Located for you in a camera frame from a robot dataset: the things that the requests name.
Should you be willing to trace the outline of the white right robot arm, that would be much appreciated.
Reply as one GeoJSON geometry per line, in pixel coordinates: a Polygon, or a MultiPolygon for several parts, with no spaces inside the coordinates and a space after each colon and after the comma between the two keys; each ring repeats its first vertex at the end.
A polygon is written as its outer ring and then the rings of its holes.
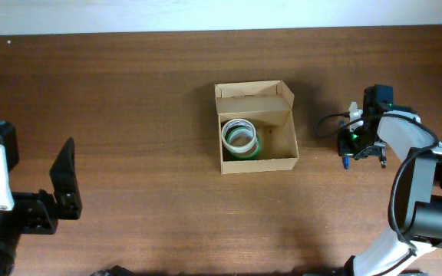
{"type": "Polygon", "coordinates": [[[388,226],[365,251],[351,256],[340,275],[399,275],[419,257],[442,248],[442,142],[417,112],[394,104],[393,89],[364,90],[363,106],[351,103],[338,130],[338,154],[376,156],[387,165],[390,147],[401,161],[391,187],[388,226]]]}

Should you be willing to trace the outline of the green tape roll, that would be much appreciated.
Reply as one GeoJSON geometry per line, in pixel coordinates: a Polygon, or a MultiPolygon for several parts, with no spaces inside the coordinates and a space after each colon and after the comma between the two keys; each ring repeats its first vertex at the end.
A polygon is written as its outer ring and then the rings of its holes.
{"type": "MultiPolygon", "coordinates": [[[[253,138],[253,132],[247,127],[237,127],[233,129],[226,138],[231,146],[245,146],[253,138]]],[[[256,141],[252,148],[244,153],[230,152],[234,159],[254,159],[261,148],[259,135],[256,135],[256,141]]]]}

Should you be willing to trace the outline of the brown cardboard box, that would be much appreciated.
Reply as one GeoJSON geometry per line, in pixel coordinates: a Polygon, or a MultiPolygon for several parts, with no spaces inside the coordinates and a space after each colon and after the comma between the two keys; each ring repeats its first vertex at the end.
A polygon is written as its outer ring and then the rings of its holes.
{"type": "Polygon", "coordinates": [[[215,86],[221,173],[291,170],[299,160],[292,108],[295,95],[284,81],[265,80],[215,86]],[[222,128],[232,119],[256,128],[261,148],[254,159],[234,159],[222,142],[222,128]]]}

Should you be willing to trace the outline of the cream masking tape roll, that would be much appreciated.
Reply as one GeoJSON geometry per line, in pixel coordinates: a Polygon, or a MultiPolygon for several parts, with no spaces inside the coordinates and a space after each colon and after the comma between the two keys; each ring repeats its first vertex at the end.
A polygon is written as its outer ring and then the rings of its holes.
{"type": "Polygon", "coordinates": [[[245,153],[253,148],[255,145],[256,139],[256,128],[254,125],[248,120],[237,118],[232,119],[226,122],[222,128],[222,142],[225,148],[232,153],[245,153]],[[230,137],[234,136],[235,129],[242,128],[242,130],[246,133],[246,136],[249,138],[249,141],[244,145],[236,146],[231,144],[230,137]]]}

